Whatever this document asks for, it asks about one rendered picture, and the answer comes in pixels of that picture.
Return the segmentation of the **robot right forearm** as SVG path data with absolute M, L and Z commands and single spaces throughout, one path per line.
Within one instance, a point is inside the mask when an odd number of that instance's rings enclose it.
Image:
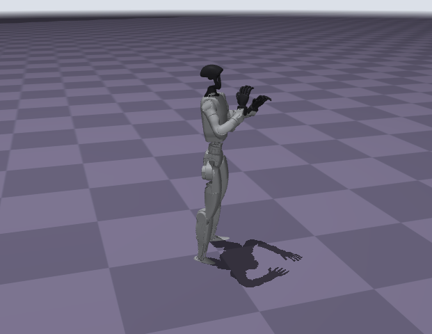
M 243 114 L 243 108 L 237 109 L 237 112 L 231 117 L 229 121 L 222 124 L 217 128 L 219 134 L 226 134 L 228 132 L 233 132 L 235 128 L 243 122 L 246 116 Z

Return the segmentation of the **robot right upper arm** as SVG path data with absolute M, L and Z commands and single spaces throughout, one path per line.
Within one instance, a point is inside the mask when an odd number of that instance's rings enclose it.
M 211 126 L 211 129 L 214 133 L 214 135 L 218 138 L 218 139 L 225 139 L 227 137 L 227 133 L 226 134 L 219 134 L 217 132 L 217 128 L 220 126 L 220 119 L 218 117 L 217 114 L 217 108 L 216 105 L 211 101 L 208 100 L 205 103 L 203 103 L 202 105 L 202 112 L 206 115 L 209 124 Z

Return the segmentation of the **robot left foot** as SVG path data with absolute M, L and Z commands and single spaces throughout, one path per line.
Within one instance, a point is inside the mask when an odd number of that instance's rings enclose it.
M 210 241 L 222 241 L 222 240 L 226 240 L 226 239 L 229 239 L 229 237 L 220 237 L 220 236 L 215 235 L 215 239 L 212 239 Z

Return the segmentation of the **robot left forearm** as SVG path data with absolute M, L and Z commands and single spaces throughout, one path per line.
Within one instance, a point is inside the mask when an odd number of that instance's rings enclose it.
M 234 111 L 234 114 L 237 112 L 237 110 L 232 110 L 232 111 Z M 234 115 L 233 114 L 233 115 Z M 256 114 L 256 111 L 251 111 L 249 114 L 247 113 L 247 116 L 246 116 L 246 118 L 249 118 L 249 117 L 251 117 L 251 116 L 254 116 Z

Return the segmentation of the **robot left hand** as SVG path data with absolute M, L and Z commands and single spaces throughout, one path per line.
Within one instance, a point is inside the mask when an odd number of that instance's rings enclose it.
M 263 95 L 259 95 L 257 99 L 253 99 L 252 104 L 248 107 L 247 113 L 249 114 L 251 111 L 258 111 L 258 107 L 260 107 L 261 105 L 263 105 L 263 103 L 267 100 L 271 101 L 271 98 Z

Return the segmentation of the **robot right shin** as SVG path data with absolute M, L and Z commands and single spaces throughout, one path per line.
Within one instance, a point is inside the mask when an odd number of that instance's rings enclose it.
M 206 252 L 211 238 L 214 217 L 210 218 L 209 222 L 207 222 L 208 220 L 205 212 L 201 211 L 197 213 L 196 218 L 197 222 L 195 229 L 196 239 L 198 240 L 198 259 L 202 261 L 204 258 L 206 258 Z

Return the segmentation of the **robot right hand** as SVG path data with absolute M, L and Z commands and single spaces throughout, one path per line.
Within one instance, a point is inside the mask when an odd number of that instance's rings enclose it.
M 254 88 L 251 86 L 242 86 L 236 95 L 237 96 L 237 103 L 239 104 L 237 109 L 243 108 L 243 114 L 245 116 L 247 115 L 247 110 L 248 110 L 248 107 L 246 106 L 246 104 L 249 100 L 249 94 L 250 94 L 252 89 L 254 89 Z

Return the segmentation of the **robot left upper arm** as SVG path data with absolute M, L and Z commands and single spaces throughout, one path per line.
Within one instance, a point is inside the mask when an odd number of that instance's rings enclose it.
M 222 94 L 225 97 L 225 93 L 222 93 Z M 225 97 L 225 101 L 226 101 L 226 97 Z M 228 105 L 227 101 L 226 101 L 226 104 L 227 104 L 227 121 L 229 121 L 231 119 L 231 117 L 233 116 L 234 111 L 229 110 L 229 105 Z

